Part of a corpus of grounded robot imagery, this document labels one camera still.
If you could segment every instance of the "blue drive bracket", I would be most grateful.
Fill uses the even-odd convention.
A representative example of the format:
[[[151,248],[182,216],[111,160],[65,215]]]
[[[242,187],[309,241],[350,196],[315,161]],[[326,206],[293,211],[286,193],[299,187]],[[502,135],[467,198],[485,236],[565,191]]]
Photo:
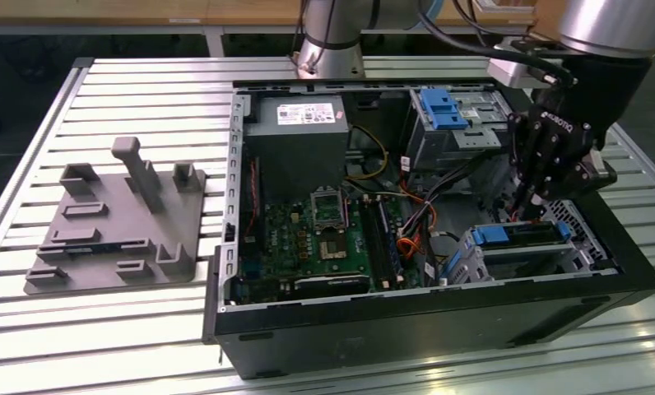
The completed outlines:
[[[457,102],[445,89],[422,89],[421,103],[435,130],[466,129],[469,122],[461,117]]]

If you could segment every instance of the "black wire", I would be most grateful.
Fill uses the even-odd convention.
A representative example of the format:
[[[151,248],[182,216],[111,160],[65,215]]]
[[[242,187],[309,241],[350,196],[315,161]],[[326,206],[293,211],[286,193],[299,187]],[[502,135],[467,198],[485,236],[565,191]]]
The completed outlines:
[[[509,37],[509,36],[520,37],[528,35],[528,34],[514,35],[508,32],[493,30],[492,28],[482,26],[477,21],[477,16],[473,11],[473,0],[466,0],[466,8],[469,11],[467,14],[463,11],[463,7],[461,6],[459,0],[453,0],[453,3],[454,3],[454,9],[459,13],[461,19],[463,19],[463,21],[480,32],[488,33],[489,35],[501,35],[504,37]]]
[[[501,49],[486,48],[480,45],[471,45],[469,43],[461,42],[439,30],[437,25],[425,15],[421,7],[417,7],[417,16],[427,32],[445,44],[449,44],[458,49],[476,53],[477,55],[486,56],[488,58],[501,59],[509,62],[525,64],[526,66],[537,68],[542,72],[554,76],[562,86],[573,85],[573,75],[556,64],[549,63],[546,60],[521,52],[504,51]]]
[[[335,11],[335,1],[337,0],[331,0],[331,4],[330,4],[330,13],[327,14],[327,27],[325,28],[323,44],[327,44],[327,38],[330,37],[331,14]],[[318,64],[319,59],[323,57],[323,52],[325,52],[325,46],[319,49],[318,58],[315,59],[313,65],[310,66],[310,71],[313,73],[315,72],[315,65]]]
[[[446,173],[441,180],[437,182],[435,186],[429,190],[427,195],[425,195],[425,203],[419,207],[418,211],[410,216],[413,221],[410,222],[410,218],[406,221],[407,228],[403,229],[403,234],[411,235],[413,230],[417,229],[417,225],[422,223],[425,213],[427,212],[427,206],[431,202],[439,197],[439,192],[447,190],[457,184],[463,178],[471,174],[471,172],[478,168],[478,166],[492,158],[494,155],[498,155],[500,151],[486,151],[473,157],[466,163],[459,165],[457,168]]]
[[[295,21],[294,39],[291,41],[291,50],[287,55],[287,58],[291,60],[291,63],[294,64],[295,67],[298,67],[298,64],[295,63],[295,59],[294,59],[295,43],[298,42],[298,33],[303,34],[303,15],[306,14],[306,8],[307,8],[307,0],[301,0],[299,15],[298,15],[298,20]]]
[[[439,232],[439,236],[447,236],[451,240],[459,243],[459,237],[451,232]]]
[[[473,32],[477,35],[478,42],[481,43],[481,45],[488,47],[489,45],[485,42],[484,35],[481,34],[481,29],[480,29],[478,22],[477,22],[477,14],[473,11],[473,0],[466,0],[466,8],[469,9],[469,18],[466,18],[466,14],[465,14],[463,10],[461,9],[459,0],[451,0],[451,2],[454,3],[454,8],[457,9],[457,12],[459,13],[461,19],[463,19],[465,22],[473,27]]]

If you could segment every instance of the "blue plastic latch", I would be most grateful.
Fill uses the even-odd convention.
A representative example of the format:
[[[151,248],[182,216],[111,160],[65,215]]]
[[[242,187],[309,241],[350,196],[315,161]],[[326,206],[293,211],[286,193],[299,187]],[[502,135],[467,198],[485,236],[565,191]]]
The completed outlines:
[[[421,89],[419,98],[435,130],[469,128],[469,122],[461,117],[457,102],[446,90]]]
[[[572,231],[569,230],[569,226],[564,221],[557,222],[557,229],[558,229],[558,233],[561,234],[561,238],[565,241],[569,241],[569,239],[572,238]]]
[[[473,243],[481,245],[484,243],[484,236],[480,234],[478,229],[471,230]]]
[[[486,243],[505,243],[510,241],[502,226],[484,226],[478,228],[481,236]]]
[[[445,266],[442,272],[439,273],[439,278],[446,277],[449,272],[451,272],[451,269],[454,269],[454,265],[459,261],[461,258],[461,252],[457,251],[451,258],[449,259],[447,265]]]

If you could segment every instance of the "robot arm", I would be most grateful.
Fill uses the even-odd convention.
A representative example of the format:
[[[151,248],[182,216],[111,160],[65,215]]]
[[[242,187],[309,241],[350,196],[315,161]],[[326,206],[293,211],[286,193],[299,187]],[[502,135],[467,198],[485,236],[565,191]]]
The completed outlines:
[[[530,110],[509,118],[518,183],[512,208],[524,220],[540,216],[545,202],[574,198],[616,181],[600,150],[652,65],[655,0],[569,0],[558,32],[561,45],[513,43],[517,50],[558,62],[574,76],[572,85],[534,91]],[[505,85],[522,79],[501,70],[521,69],[490,61],[489,72]]]
[[[295,60],[302,79],[363,78],[359,37],[362,30],[406,30],[419,23],[414,2],[403,0],[303,0],[306,39]],[[421,9],[439,12],[442,0]]]
[[[517,184],[512,209],[521,219],[537,218],[545,202],[616,181],[600,150],[652,65],[655,0],[568,0],[560,43],[525,40],[497,49],[458,43],[437,29],[429,19],[442,1],[305,1],[299,78],[365,77],[361,30],[409,29],[422,23],[439,40],[490,57],[489,74],[504,85],[545,87],[533,93],[530,110],[509,117]]]

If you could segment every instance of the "metal profile rail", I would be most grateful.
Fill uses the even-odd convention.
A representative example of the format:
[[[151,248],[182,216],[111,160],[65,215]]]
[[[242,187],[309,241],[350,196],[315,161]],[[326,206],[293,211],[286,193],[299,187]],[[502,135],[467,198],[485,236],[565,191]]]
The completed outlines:
[[[318,395],[655,391],[655,296],[614,309],[557,341],[510,350],[243,381],[216,346],[199,343],[207,257],[219,242],[231,83],[290,80],[285,58],[96,60],[67,79],[0,203],[0,393]],[[367,58],[371,78],[485,77],[482,58]],[[183,286],[51,297],[21,292],[68,161],[122,172],[107,147],[134,134],[167,170],[207,173],[195,279]],[[618,127],[604,157],[618,183],[602,192],[655,266],[655,166]]]

